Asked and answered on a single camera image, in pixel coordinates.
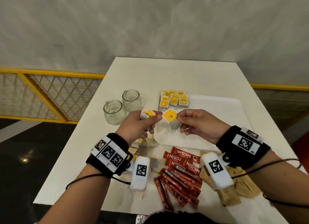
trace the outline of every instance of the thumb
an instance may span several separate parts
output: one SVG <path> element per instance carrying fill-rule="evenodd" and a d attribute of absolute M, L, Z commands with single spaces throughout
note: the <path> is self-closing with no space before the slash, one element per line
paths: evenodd
<path fill-rule="evenodd" d="M 146 128 L 146 127 L 150 127 L 151 125 L 156 124 L 161 119 L 162 119 L 162 115 L 155 115 L 155 116 L 149 117 L 145 120 L 141 120 L 141 122 L 143 122 L 143 125 Z"/>
<path fill-rule="evenodd" d="M 192 118 L 192 117 L 177 117 L 177 120 L 184 124 L 184 125 L 190 125 L 190 126 L 197 126 L 198 124 L 198 118 Z"/>

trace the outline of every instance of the left hand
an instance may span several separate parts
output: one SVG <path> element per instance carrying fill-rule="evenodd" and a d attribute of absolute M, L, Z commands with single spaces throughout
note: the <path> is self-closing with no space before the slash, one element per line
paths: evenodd
<path fill-rule="evenodd" d="M 126 140 L 129 146 L 139 138 L 146 139 L 147 134 L 142 136 L 144 131 L 150 127 L 149 132 L 154 134 L 155 124 L 162 119 L 162 112 L 154 112 L 156 113 L 155 116 L 149 117 L 145 120 L 140 120 L 139 118 L 141 111 L 130 112 L 115 133 Z"/>

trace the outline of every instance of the hand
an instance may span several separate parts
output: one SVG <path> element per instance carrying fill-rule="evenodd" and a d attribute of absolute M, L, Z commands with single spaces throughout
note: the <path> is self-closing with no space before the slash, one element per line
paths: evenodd
<path fill-rule="evenodd" d="M 212 144 L 217 144 L 221 136 L 231 127 L 214 115 L 202 109 L 186 109 L 177 114 L 182 125 L 180 132 L 195 134 Z"/>
<path fill-rule="evenodd" d="M 154 112 L 156 113 L 155 116 L 149 117 L 145 120 L 139 119 L 141 111 L 130 112 L 115 133 L 126 140 L 129 146 L 131 146 L 131 144 L 139 138 L 146 139 L 147 134 L 142 136 L 144 131 L 150 127 L 149 132 L 154 134 L 155 124 L 162 119 L 162 112 Z"/>

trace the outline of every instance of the white sensor device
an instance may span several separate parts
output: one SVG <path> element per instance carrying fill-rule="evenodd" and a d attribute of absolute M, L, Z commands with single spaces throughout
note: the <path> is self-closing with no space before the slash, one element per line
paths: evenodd
<path fill-rule="evenodd" d="M 148 157 L 138 156 L 135 161 L 131 161 L 131 166 L 127 169 L 132 172 L 131 189 L 139 191 L 146 189 L 149 169 L 150 159 Z"/>
<path fill-rule="evenodd" d="M 216 190 L 222 190 L 234 184 L 222 159 L 216 153 L 209 152 L 204 154 L 201 157 L 201 165 L 205 166 L 206 172 Z"/>

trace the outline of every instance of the forearm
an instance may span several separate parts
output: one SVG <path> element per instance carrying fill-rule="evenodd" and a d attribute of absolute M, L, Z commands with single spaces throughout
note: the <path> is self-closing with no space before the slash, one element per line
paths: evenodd
<path fill-rule="evenodd" d="M 99 174 L 96 168 L 86 165 L 77 178 Z M 40 224 L 95 223 L 110 184 L 110 179 L 98 176 L 80 180 L 61 195 Z"/>
<path fill-rule="evenodd" d="M 271 151 L 268 151 L 249 172 L 264 164 L 281 160 Z M 249 175 L 261 191 L 270 199 L 282 202 L 308 205 L 309 204 L 309 176 L 287 162 L 277 163 L 265 167 Z M 309 223 L 309 211 L 304 208 L 295 208 L 275 204 L 277 210 L 289 223 Z"/>

